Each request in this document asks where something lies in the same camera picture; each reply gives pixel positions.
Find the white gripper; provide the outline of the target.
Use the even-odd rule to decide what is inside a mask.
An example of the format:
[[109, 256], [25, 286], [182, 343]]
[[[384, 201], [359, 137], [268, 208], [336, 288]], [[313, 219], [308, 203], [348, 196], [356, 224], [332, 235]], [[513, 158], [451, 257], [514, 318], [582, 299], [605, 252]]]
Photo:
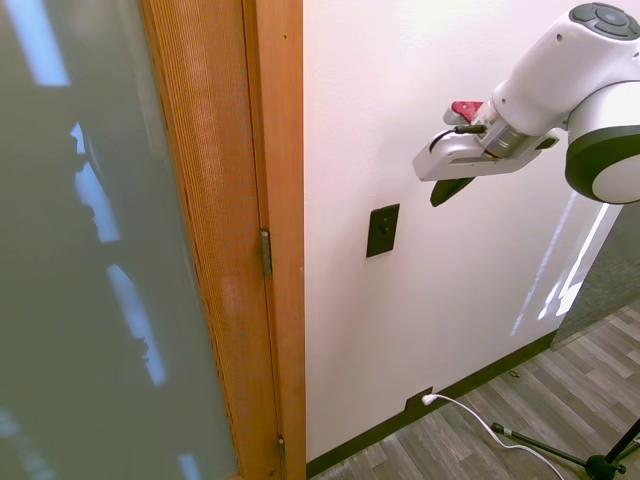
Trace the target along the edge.
[[421, 181], [437, 181], [430, 203], [438, 207], [466, 188], [474, 177], [509, 174], [524, 168], [559, 142], [557, 133], [554, 129], [542, 137], [525, 139], [514, 148], [503, 148], [496, 142], [485, 147], [479, 135], [448, 134], [434, 147], [425, 146], [412, 165]]

